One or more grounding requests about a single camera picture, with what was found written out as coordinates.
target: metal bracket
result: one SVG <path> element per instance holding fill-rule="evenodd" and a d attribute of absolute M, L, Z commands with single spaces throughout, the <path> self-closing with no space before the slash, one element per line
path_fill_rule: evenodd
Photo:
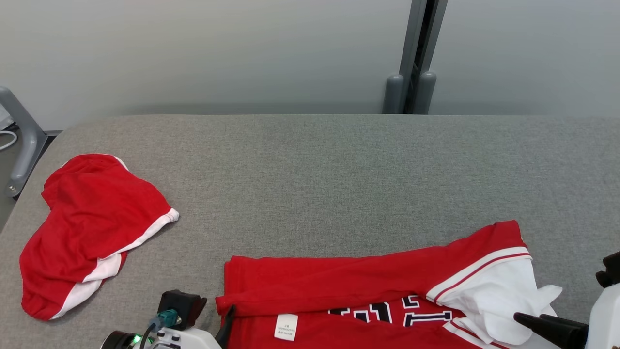
<path fill-rule="evenodd" d="M 43 154 L 48 136 L 17 100 L 13 92 L 2 86 L 0 86 L 0 104 L 22 131 L 22 151 L 17 156 L 9 182 L 4 187 L 6 196 L 17 197 Z"/>

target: red fabric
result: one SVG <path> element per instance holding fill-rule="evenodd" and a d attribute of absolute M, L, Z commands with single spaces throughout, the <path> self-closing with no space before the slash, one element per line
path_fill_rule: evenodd
<path fill-rule="evenodd" d="M 237 307 L 229 349 L 262 348 L 477 348 L 443 325 L 463 314 L 425 299 L 437 284 L 489 253 L 525 247 L 515 221 L 480 229 L 445 247 L 364 258 L 261 258 L 234 256 L 224 266 L 224 295 L 216 298 L 224 315 Z M 418 307 L 405 309 L 403 297 Z M 369 304 L 389 304 L 392 323 L 378 321 Z M 329 309 L 349 308 L 345 315 Z M 369 323 L 355 319 L 369 310 Z M 411 322 L 405 313 L 441 314 L 445 320 Z M 274 337 L 277 314 L 297 314 L 293 342 Z"/>
<path fill-rule="evenodd" d="M 42 320 L 61 310 L 69 292 L 95 270 L 98 260 L 134 243 L 171 210 L 152 184 L 103 154 L 69 160 L 48 178 L 42 196 L 50 215 L 19 260 L 22 307 Z M 120 254 L 122 265 L 126 252 Z"/>

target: red stripe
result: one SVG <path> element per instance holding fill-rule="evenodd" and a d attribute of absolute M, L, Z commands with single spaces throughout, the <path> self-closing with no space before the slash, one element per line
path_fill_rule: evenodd
<path fill-rule="evenodd" d="M 457 329 L 460 329 L 461 331 L 463 331 L 463 332 L 467 333 L 468 335 L 470 335 L 470 336 L 472 336 L 472 337 L 474 337 L 474 338 L 478 338 L 478 339 L 480 339 L 480 338 L 479 338 L 479 337 L 478 337 L 478 336 L 477 336 L 474 332 L 471 332 L 471 331 L 469 331 L 468 329 L 464 329 L 464 328 L 462 328 L 461 326 L 457 325 L 457 324 L 454 322 L 454 320 L 452 320 L 450 323 L 452 324 L 452 326 L 456 327 Z M 495 347 L 501 348 L 501 349 L 510 349 L 510 348 L 508 348 L 508 347 L 505 347 L 505 346 L 503 346 L 503 345 L 501 345 L 501 344 L 497 344 L 497 343 L 495 343 L 495 342 L 491 342 L 490 344 L 491 344 L 491 345 L 493 345 L 493 346 L 495 346 Z"/>
<path fill-rule="evenodd" d="M 437 297 L 433 300 L 433 302 L 436 304 L 437 303 L 437 299 L 439 299 L 441 297 L 442 294 L 444 294 L 446 291 L 449 291 L 453 288 L 455 288 L 456 286 L 459 286 L 460 284 L 462 284 L 465 280 L 469 279 L 473 274 L 476 274 L 477 272 L 480 271 L 480 269 L 484 268 L 485 266 L 496 262 L 498 260 L 502 260 L 502 259 L 506 259 L 506 258 L 512 258 L 512 257 L 518 257 L 518 256 L 529 256 L 529 253 L 527 252 L 523 252 L 523 253 L 517 253 L 515 255 L 508 255 L 508 256 L 501 256 L 501 257 L 497 257 L 496 259 L 490 260 L 486 263 L 484 263 L 483 265 L 481 265 L 480 267 L 478 267 L 478 269 L 472 271 L 471 273 L 469 273 L 469 275 L 465 276 L 463 279 L 461 279 L 459 282 L 457 282 L 456 284 L 444 289 L 442 292 L 439 292 L 439 294 L 437 295 Z"/>

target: gray metal frame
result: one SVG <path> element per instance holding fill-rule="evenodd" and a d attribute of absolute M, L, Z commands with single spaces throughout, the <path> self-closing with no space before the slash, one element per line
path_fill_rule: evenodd
<path fill-rule="evenodd" d="M 386 82 L 386 94 L 383 98 L 383 114 L 401 114 L 401 96 L 403 93 L 404 78 L 402 75 L 392 75 Z"/>
<path fill-rule="evenodd" d="M 428 114 L 430 108 L 431 99 L 435 90 L 435 83 L 437 81 L 437 74 L 434 71 L 430 71 L 430 63 L 433 60 L 433 54 L 435 52 L 435 45 L 437 44 L 437 38 L 439 37 L 439 31 L 441 29 L 441 22 L 446 12 L 446 6 L 448 0 L 437 0 L 436 8 L 433 11 L 433 17 L 431 18 L 431 26 L 428 33 L 426 47 L 422 53 L 422 60 L 418 69 L 418 81 L 415 87 L 415 95 L 413 98 L 413 114 Z"/>
<path fill-rule="evenodd" d="M 405 109 L 405 99 L 407 91 L 411 84 L 411 74 L 415 67 L 415 52 L 420 41 L 420 32 L 422 30 L 422 20 L 424 18 L 424 9 L 427 0 L 412 0 L 411 10 L 409 11 L 409 24 L 407 24 L 407 32 L 405 34 L 405 45 L 402 49 L 401 68 L 399 74 L 403 77 L 402 92 L 399 103 L 399 113 L 403 113 Z"/>
<path fill-rule="evenodd" d="M 22 131 L 22 151 L 17 157 L 9 182 L 4 187 L 6 196 L 17 197 L 41 157 L 48 135 L 43 132 L 13 92 L 2 86 L 0 86 L 0 104 Z"/>

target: white fabric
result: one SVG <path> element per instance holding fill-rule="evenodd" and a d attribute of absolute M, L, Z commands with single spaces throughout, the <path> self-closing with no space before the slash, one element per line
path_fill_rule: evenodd
<path fill-rule="evenodd" d="M 456 286 L 460 285 L 470 276 L 482 273 L 483 271 L 492 268 L 494 265 L 505 263 L 507 260 L 521 259 L 532 259 L 529 255 L 528 249 L 525 247 L 510 247 L 489 253 L 471 265 L 463 268 L 458 273 L 452 275 L 450 278 L 444 280 L 442 283 L 437 284 L 429 290 L 429 292 L 427 292 L 427 299 L 431 302 L 441 303 L 449 294 L 458 291 L 459 288 Z"/>
<path fill-rule="evenodd" d="M 521 345 L 532 331 L 514 321 L 515 312 L 539 316 L 561 292 L 553 285 L 537 289 L 531 260 L 521 259 L 476 273 L 438 303 L 462 311 L 462 325 L 486 344 Z"/>
<path fill-rule="evenodd" d="M 556 316 L 556 313 L 553 311 L 553 309 L 551 309 L 551 307 L 548 307 L 543 314 L 549 314 L 549 315 L 553 315 Z M 463 338 L 464 340 L 468 341 L 469 343 L 479 347 L 479 348 L 483 348 L 483 349 L 498 349 L 498 348 L 509 348 L 509 349 L 557 349 L 557 346 L 553 343 L 551 343 L 550 341 L 542 338 L 541 336 L 533 333 L 532 337 L 530 337 L 524 344 L 521 345 L 511 345 L 511 344 L 507 344 L 507 343 L 502 343 L 502 342 L 493 342 L 491 344 L 487 344 L 484 341 L 482 341 L 481 339 L 479 339 L 477 336 L 471 335 L 470 332 L 472 332 L 469 328 L 467 328 L 462 320 L 465 318 L 461 318 L 461 319 L 454 319 L 451 322 L 447 322 L 443 328 L 445 328 L 446 330 L 452 332 L 453 334 Z M 469 332 L 466 332 L 464 330 L 461 330 L 460 327 L 468 330 Z"/>

